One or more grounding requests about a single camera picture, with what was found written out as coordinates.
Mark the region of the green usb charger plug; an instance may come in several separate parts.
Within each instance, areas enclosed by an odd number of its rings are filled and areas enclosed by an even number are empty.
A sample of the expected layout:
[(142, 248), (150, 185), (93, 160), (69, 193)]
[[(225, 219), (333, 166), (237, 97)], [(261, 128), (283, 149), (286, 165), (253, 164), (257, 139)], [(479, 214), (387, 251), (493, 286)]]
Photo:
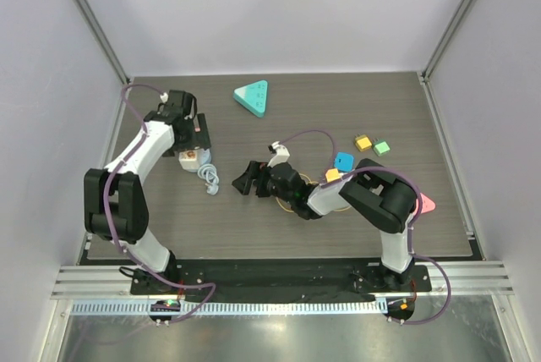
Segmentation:
[(390, 152), (391, 148), (385, 140), (376, 140), (372, 145), (373, 151), (377, 156), (383, 156)]

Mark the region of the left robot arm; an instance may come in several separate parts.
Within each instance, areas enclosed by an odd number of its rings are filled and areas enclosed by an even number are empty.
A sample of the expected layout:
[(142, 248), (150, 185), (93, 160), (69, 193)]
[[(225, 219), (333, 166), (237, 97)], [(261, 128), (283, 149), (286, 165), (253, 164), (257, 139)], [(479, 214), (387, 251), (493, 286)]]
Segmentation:
[(153, 288), (168, 294), (180, 283), (177, 260), (150, 230), (144, 182), (163, 157), (176, 157), (183, 170), (204, 180), (209, 195), (218, 193), (220, 179), (196, 97), (183, 90), (159, 96), (155, 110), (133, 113), (139, 132), (127, 147), (104, 168), (86, 172), (84, 215), (88, 233), (113, 243), (150, 277)]

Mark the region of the pink triangular power socket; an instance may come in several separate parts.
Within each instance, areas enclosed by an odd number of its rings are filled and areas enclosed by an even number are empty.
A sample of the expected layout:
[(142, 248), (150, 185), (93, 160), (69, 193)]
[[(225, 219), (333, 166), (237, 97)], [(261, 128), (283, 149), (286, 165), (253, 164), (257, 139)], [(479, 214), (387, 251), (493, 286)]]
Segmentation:
[[(432, 212), (436, 209), (435, 202), (432, 199), (430, 199), (427, 195), (421, 194), (420, 197), (421, 197), (421, 200), (416, 199), (415, 201), (415, 207), (413, 211), (414, 215), (417, 215), (418, 213), (424, 214), (424, 213)], [(419, 206), (422, 206), (422, 209), (420, 212), (418, 211)]]

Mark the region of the teal triangular power socket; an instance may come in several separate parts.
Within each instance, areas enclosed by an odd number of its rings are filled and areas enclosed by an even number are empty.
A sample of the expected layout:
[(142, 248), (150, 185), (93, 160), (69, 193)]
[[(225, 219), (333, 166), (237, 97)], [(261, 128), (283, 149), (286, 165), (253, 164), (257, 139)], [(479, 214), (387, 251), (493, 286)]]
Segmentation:
[(263, 118), (266, 112), (268, 81), (259, 80), (238, 87), (233, 91), (233, 99), (257, 118)]

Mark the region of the yellow usb charger plug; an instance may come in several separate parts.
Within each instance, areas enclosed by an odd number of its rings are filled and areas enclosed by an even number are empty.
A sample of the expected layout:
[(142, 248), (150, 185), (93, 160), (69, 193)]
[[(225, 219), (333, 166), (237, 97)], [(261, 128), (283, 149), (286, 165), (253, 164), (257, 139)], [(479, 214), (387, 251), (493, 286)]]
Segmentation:
[(354, 138), (354, 145), (359, 151), (370, 150), (373, 146), (371, 139), (366, 134), (357, 135)]

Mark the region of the white cube tiger adapter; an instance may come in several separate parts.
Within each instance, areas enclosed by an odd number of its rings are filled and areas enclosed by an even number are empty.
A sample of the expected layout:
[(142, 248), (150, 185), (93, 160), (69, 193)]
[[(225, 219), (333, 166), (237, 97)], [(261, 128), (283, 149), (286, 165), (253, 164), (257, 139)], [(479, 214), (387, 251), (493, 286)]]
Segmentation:
[(183, 151), (178, 155), (178, 161), (181, 168), (187, 172), (196, 172), (199, 169), (199, 159), (197, 151)]

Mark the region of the orange charger plug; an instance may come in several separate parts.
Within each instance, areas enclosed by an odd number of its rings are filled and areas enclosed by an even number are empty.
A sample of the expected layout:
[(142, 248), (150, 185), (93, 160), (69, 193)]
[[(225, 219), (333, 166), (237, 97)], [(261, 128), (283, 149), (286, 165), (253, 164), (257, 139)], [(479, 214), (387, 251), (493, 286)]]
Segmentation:
[(342, 173), (337, 168), (331, 168), (325, 173), (325, 180), (327, 183), (338, 180), (342, 177)]

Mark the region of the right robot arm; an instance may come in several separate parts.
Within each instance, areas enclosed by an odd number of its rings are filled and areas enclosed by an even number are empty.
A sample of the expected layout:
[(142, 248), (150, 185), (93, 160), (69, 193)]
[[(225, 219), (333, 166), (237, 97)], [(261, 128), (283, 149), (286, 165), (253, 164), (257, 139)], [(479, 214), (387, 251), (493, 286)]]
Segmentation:
[(379, 163), (364, 159), (331, 182), (310, 184), (288, 162), (251, 161), (232, 186), (241, 195), (254, 189), (259, 198), (283, 200), (304, 220), (317, 220), (346, 207), (355, 210), (380, 232), (376, 286), (397, 291), (411, 282), (415, 260), (409, 227), (417, 216), (420, 192)]

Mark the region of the blue charger plug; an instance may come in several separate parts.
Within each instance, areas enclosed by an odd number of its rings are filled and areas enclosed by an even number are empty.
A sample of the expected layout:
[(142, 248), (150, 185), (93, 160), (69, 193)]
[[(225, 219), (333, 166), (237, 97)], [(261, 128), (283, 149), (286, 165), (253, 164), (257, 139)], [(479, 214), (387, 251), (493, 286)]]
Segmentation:
[(349, 173), (354, 168), (354, 155), (347, 152), (337, 152), (334, 159), (334, 168), (341, 173)]

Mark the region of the light blue round socket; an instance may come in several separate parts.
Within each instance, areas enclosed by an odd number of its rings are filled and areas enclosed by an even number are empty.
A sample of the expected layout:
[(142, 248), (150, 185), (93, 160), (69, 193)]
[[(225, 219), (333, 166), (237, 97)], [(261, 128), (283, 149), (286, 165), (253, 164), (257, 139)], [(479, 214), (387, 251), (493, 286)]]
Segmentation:
[(206, 178), (207, 176), (210, 176), (212, 173), (216, 172), (216, 167), (211, 163), (211, 153), (210, 150), (192, 150), (198, 152), (198, 159), (199, 159), (199, 169), (194, 172), (196, 173), (200, 178)]

